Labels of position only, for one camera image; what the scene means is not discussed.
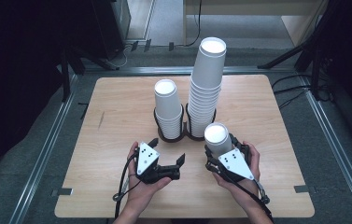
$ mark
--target person's right hand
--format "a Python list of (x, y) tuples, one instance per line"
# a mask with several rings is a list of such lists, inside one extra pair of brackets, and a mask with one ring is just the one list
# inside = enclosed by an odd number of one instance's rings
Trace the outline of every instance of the person's right hand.
[[(260, 153), (258, 152), (255, 147), (243, 141), (243, 144), (248, 145), (250, 149), (250, 170), (251, 173), (254, 175), (257, 181), (260, 180)], [(218, 184), (227, 189), (236, 202), (246, 211), (251, 223), (272, 223), (272, 221), (265, 215), (265, 212), (262, 210), (260, 205), (255, 202), (248, 194), (246, 194), (241, 189), (237, 188), (233, 183), (225, 181), (221, 176), (216, 173), (213, 173), (214, 178), (217, 180)], [(250, 191), (251, 193), (255, 194), (257, 197), (258, 195), (258, 187), (254, 183), (254, 181), (249, 179), (243, 179), (238, 182), (246, 190)]]

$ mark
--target short stack of cups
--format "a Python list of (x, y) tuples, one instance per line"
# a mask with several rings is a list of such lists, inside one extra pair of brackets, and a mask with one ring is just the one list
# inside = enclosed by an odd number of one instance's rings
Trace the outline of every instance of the short stack of cups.
[(216, 37), (202, 40), (190, 76), (187, 125), (190, 135), (204, 137), (204, 129), (212, 123), (221, 90), (226, 44)]
[(180, 137), (184, 111), (173, 80), (162, 79), (155, 84), (155, 104), (154, 116), (162, 136), (167, 140)]
[(222, 123), (213, 122), (204, 130), (204, 140), (214, 158), (232, 150), (232, 139)]

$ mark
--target gray carpet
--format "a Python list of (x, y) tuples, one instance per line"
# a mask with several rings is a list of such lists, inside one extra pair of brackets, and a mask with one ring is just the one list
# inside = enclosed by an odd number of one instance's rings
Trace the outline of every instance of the gray carpet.
[[(135, 51), (126, 50), (127, 67), (140, 66), (193, 66), (197, 48), (151, 48), (144, 52), (140, 47)], [(229, 49), (226, 59), (227, 66), (252, 66), (266, 63), (285, 50), (279, 49)], [(120, 55), (112, 63), (122, 63)], [(292, 65), (295, 57), (281, 65)], [(39, 182), (35, 197), (26, 214), (23, 223), (106, 223), (100, 218), (57, 218), (54, 208), (57, 197), (50, 194), (53, 189), (59, 189), (67, 171), (73, 153), (77, 136), (82, 124), (81, 116), (84, 105), (90, 101), (95, 81), (99, 77), (115, 76), (116, 72), (105, 72), (94, 64), (87, 63), (90, 69), (85, 76), (78, 77), (75, 98), (65, 118), (63, 127), (49, 157), (48, 165)], [(293, 73), (264, 72), (272, 83), (281, 77)], [(293, 78), (276, 85), (277, 90), (300, 85), (298, 78)], [(300, 91), (291, 91), (276, 95), (279, 105)], [(45, 143), (49, 129), (61, 106), (62, 89), (56, 92), (48, 106), (42, 112), (32, 127), (28, 136), (12, 148), (0, 162), (0, 223), (9, 222), (13, 210), (21, 196), (26, 180), (33, 169), (36, 158)], [(352, 159), (352, 144), (344, 121), (339, 117), (336, 107), (330, 102), (325, 103), (340, 139), (348, 149)], [(304, 180), (309, 187), (316, 188), (311, 193), (316, 209), (309, 218), (276, 218), (275, 223), (352, 223), (352, 194), (332, 155), (329, 144), (321, 131), (308, 101), (304, 95), (292, 101), (281, 109), (289, 138), (301, 166)]]

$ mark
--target tall stack of cups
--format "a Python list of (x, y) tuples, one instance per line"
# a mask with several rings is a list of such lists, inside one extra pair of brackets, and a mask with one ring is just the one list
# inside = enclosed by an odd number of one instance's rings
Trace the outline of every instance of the tall stack of cups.
[(214, 122), (204, 130), (204, 140), (214, 158), (232, 150), (232, 139), (225, 125)]
[(182, 130), (182, 105), (173, 80), (162, 79), (155, 84), (155, 117), (162, 134), (167, 139), (176, 139)]
[(190, 76), (188, 114), (189, 133), (203, 137), (204, 129), (213, 121), (225, 63), (226, 44), (219, 38), (202, 40)]

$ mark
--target white cup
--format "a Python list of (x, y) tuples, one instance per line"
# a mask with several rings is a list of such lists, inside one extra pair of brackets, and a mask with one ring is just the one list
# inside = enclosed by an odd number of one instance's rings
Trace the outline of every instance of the white cup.
[(205, 143), (214, 158), (232, 150), (232, 140), (225, 125), (214, 122), (204, 130)]
[(196, 56), (191, 78), (204, 89), (213, 89), (222, 81), (225, 64), (226, 44), (216, 37), (202, 40)]
[(162, 119), (174, 119), (182, 110), (176, 84), (173, 80), (162, 79), (155, 84), (156, 114)]

